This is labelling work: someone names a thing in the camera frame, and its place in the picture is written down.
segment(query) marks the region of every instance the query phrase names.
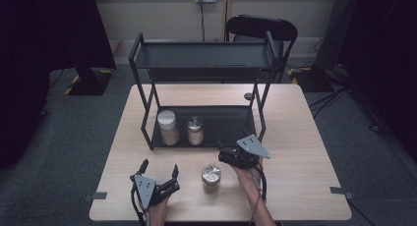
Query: jar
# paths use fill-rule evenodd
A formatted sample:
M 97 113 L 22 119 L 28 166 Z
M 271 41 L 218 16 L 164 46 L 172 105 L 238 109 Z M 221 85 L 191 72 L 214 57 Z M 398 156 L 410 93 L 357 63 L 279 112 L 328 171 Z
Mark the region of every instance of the jar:
M 203 131 L 203 122 L 197 117 L 193 116 L 187 121 L 188 141 L 191 145 L 200 145 L 205 138 Z
M 164 110 L 157 115 L 157 122 L 162 132 L 162 142 L 166 145 L 174 145 L 180 141 L 174 112 Z
M 221 170 L 215 164 L 208 164 L 202 170 L 202 180 L 207 187 L 216 187 L 221 180 Z

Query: gray carpet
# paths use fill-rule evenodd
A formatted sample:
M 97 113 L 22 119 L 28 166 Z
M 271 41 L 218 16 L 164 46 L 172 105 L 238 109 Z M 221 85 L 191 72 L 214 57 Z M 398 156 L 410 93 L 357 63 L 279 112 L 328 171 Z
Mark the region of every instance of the gray carpet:
M 301 61 L 290 61 L 302 65 Z M 51 74 L 44 116 L 23 158 L 0 171 L 0 225 L 138 225 L 93 222 L 84 196 L 95 192 L 130 88 L 128 65 L 119 65 L 103 96 L 68 96 L 75 70 Z M 311 104 L 328 93 L 305 93 Z M 401 158 L 395 137 L 370 131 L 369 112 L 345 92 L 316 118 L 334 170 L 360 212 L 375 225 L 417 225 L 415 163 Z M 284 225 L 371 225 L 352 209 L 348 221 Z

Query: person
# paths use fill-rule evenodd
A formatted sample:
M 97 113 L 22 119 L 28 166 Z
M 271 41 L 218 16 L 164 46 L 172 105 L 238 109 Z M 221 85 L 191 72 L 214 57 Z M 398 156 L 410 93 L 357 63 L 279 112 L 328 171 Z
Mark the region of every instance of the person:
M 231 167 L 236 172 L 240 187 L 248 199 L 255 224 L 263 226 L 276 225 L 269 213 L 266 203 L 262 200 L 258 187 L 259 184 L 255 182 L 255 179 L 258 183 L 261 179 L 258 171 L 254 168 L 245 170 L 234 166 Z M 258 167 L 262 168 L 262 159 Z M 150 226 L 163 226 L 165 224 L 168 199 L 169 198 L 166 198 L 163 202 L 149 208 Z

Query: wooden table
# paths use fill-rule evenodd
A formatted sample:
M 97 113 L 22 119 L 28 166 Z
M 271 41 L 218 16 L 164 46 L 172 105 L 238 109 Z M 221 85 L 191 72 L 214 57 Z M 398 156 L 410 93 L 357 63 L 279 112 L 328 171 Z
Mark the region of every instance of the wooden table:
M 245 105 L 252 85 L 157 85 L 163 105 Z M 149 92 L 150 85 L 144 85 Z M 149 114 L 152 133 L 156 105 Z M 254 105 L 256 129 L 261 127 Z M 347 220 L 350 208 L 344 195 L 332 194 L 340 187 L 307 102 L 298 85 L 271 85 L 264 108 L 267 132 L 263 145 L 271 154 L 264 160 L 268 181 L 267 206 L 275 220 Z M 140 130 L 144 105 L 134 85 L 126 103 L 97 192 L 92 220 L 138 220 L 130 200 L 132 182 L 144 159 L 145 176 L 163 184 L 179 168 L 181 190 L 171 196 L 167 221 L 248 221 L 251 211 L 232 168 L 218 161 L 218 149 L 210 147 L 156 148 L 149 150 Z M 222 178 L 217 192 L 205 191 L 202 168 L 217 164 Z

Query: black cloth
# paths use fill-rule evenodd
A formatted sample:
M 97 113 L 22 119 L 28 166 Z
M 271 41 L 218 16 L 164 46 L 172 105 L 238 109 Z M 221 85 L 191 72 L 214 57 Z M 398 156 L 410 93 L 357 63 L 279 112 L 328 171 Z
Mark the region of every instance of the black cloth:
M 24 153 L 49 73 L 116 69 L 95 0 L 0 0 L 0 167 Z

